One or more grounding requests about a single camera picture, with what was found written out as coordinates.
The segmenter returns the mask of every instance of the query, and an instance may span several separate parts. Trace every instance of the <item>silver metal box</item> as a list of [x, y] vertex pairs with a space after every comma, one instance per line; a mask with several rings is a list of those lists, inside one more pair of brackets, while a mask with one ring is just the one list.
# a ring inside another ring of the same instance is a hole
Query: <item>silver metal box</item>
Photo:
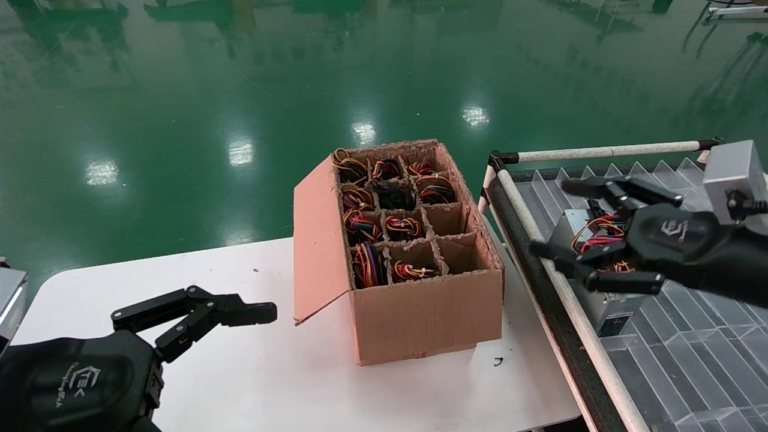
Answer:
[[[589, 221], [589, 213], [586, 210], [566, 210], [560, 217], [557, 226], [554, 227], [550, 243], [559, 244], [569, 248], [576, 234]], [[585, 230], [577, 239], [581, 245], [592, 235]], [[599, 337], [616, 336], [630, 321], [632, 315], [640, 310], [647, 295], [642, 294], [614, 294], [597, 293], [587, 291], [581, 284], [571, 282], [571, 287], [578, 298], [579, 303], [587, 313], [594, 330]]]

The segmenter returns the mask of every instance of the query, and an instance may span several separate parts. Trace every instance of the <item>white pipe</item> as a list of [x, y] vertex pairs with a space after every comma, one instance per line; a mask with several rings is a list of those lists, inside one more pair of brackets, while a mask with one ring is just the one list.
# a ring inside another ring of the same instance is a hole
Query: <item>white pipe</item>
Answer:
[[[528, 210], [528, 206], [523, 201], [523, 197], [520, 195], [517, 186], [513, 182], [509, 172], [501, 170], [497, 173], [497, 177], [501, 182], [504, 190], [509, 196], [509, 200], [512, 205], [515, 206], [515, 210], [518, 212], [520, 221], [523, 227], [528, 232], [532, 241], [545, 241], [544, 236], [541, 235], [536, 220]], [[640, 415], [640, 411], [637, 410], [632, 398], [627, 392], [627, 388], [619, 378], [618, 372], [608, 354], [603, 349], [597, 334], [594, 332], [592, 323], [584, 313], [584, 309], [581, 308], [576, 295], [574, 294], [571, 286], [566, 281], [565, 277], [554, 268], [554, 264], [549, 260], [542, 260], [545, 270], [549, 275], [554, 289], [558, 292], [558, 296], [565, 307], [568, 316], [573, 322], [576, 333], [581, 339], [581, 343], [584, 345], [584, 349], [587, 351], [595, 370], [598, 372], [598, 376], [603, 381], [605, 390], [614, 402], [616, 411], [618, 411], [624, 425], [630, 432], [648, 432], [648, 427], [643, 421], [643, 417]]]
[[518, 163], [562, 159], [610, 158], [612, 156], [648, 155], [674, 151], [697, 151], [698, 141], [660, 142], [656, 144], [615, 145], [610, 147], [570, 148], [567, 150], [523, 151]]
[[[482, 188], [485, 189], [488, 187], [489, 184], [491, 184], [491, 180], [493, 180], [496, 177], [496, 171], [493, 171], [493, 167], [489, 165], [485, 169], [485, 178], [483, 178], [482, 181]], [[478, 211], [480, 214], [484, 214], [485, 211], [488, 210], [488, 200], [483, 198], [482, 196], [478, 200]]]

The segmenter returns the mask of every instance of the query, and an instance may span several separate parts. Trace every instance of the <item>translucent plastic tray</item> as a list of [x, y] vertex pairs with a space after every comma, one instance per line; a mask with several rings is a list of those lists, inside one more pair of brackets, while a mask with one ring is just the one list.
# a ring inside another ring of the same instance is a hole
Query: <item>translucent plastic tray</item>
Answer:
[[[712, 209], [703, 171], [687, 158], [677, 168], [659, 161], [654, 169], [611, 164], [578, 174], [535, 171], [516, 183], [547, 239], [565, 210], [587, 208], [561, 190], [569, 178], [631, 174], [682, 194], [686, 210]], [[649, 430], [768, 432], [767, 310], [667, 282], [603, 345]]]

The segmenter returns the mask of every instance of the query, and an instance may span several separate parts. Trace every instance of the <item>black wire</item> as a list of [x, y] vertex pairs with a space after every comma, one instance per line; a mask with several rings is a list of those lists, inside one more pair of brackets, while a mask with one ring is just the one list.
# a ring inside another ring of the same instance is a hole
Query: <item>black wire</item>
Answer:
[[416, 207], [416, 197], [410, 185], [400, 188], [391, 181], [372, 181], [371, 189], [379, 196], [379, 205], [386, 210], [413, 210]]

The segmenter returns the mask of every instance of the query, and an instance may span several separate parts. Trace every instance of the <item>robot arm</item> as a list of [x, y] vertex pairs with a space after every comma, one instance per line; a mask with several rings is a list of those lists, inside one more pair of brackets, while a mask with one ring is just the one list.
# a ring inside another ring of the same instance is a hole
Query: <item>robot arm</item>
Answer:
[[[218, 324], [273, 322], [277, 307], [245, 304], [237, 294], [210, 294], [193, 285], [111, 317], [115, 332], [105, 337], [8, 348], [0, 364], [3, 430], [160, 432], [151, 418], [164, 387], [162, 363], [176, 360]], [[180, 317], [156, 347], [135, 334]]]
[[[589, 291], [658, 294], [669, 278], [693, 289], [768, 307], [768, 290], [763, 288], [768, 280], [768, 237], [741, 223], [722, 225], [711, 212], [681, 210], [681, 196], [630, 176], [567, 181], [563, 189], [604, 198], [617, 209], [614, 216], [625, 222], [624, 241], [583, 254], [553, 244], [531, 245], [534, 253], [552, 259], [559, 271]], [[650, 205], [639, 208], [631, 198]], [[750, 205], [746, 212], [758, 207]], [[601, 270], [616, 261], [628, 261], [635, 271]]]

